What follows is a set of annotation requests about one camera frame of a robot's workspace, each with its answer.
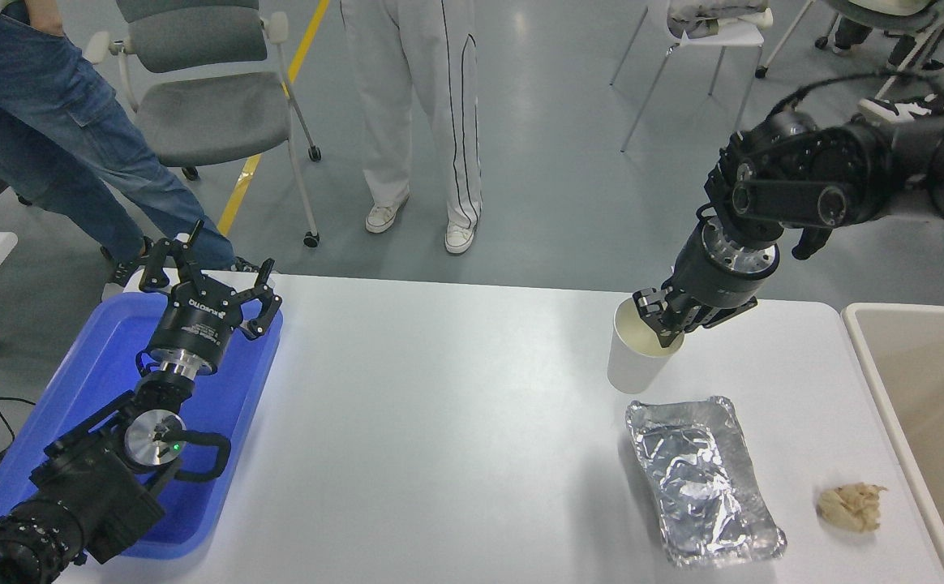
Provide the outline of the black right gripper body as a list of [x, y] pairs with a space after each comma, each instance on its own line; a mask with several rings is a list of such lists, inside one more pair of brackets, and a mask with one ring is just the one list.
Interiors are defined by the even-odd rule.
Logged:
[[676, 257], [665, 288], [716, 309], [736, 309], [773, 274], [773, 247], [725, 249], [712, 256], [701, 235], [692, 235]]

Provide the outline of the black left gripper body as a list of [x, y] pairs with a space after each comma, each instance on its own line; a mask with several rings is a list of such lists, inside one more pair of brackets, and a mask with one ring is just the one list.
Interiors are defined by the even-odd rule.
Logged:
[[197, 356], [201, 371], [216, 371], [226, 354], [241, 309], [235, 289], [219, 281], [180, 281], [171, 288], [165, 313], [147, 344], [147, 354], [165, 361], [173, 352]]

